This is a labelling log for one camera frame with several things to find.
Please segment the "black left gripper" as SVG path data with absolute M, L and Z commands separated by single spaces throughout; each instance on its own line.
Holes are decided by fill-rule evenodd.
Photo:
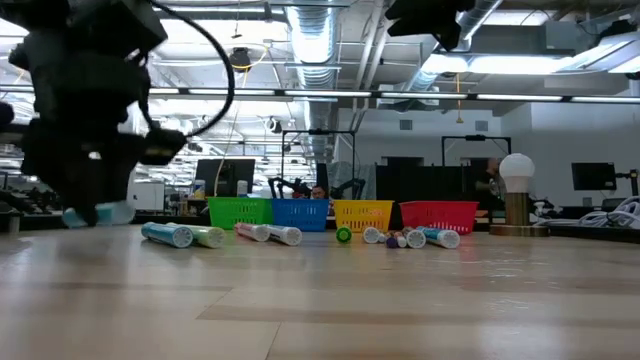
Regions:
M 38 114 L 22 136 L 23 149 L 102 150 L 137 141 L 118 126 L 127 120 L 131 104 L 148 97 L 144 66 L 88 51 L 55 57 L 21 49 L 19 67 L 31 75 Z M 60 197 L 64 224 L 126 225 L 135 216 L 128 187 L 136 164 L 131 153 L 66 158 L 39 149 L 25 153 L 22 172 L 38 177 Z

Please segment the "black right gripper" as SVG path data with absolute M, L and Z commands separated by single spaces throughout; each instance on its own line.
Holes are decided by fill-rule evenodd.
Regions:
M 428 34 L 444 49 L 454 49 L 460 39 L 456 15 L 471 10 L 474 0 L 410 0 L 405 5 L 404 12 L 385 12 L 385 18 L 393 22 L 387 30 L 391 37 Z

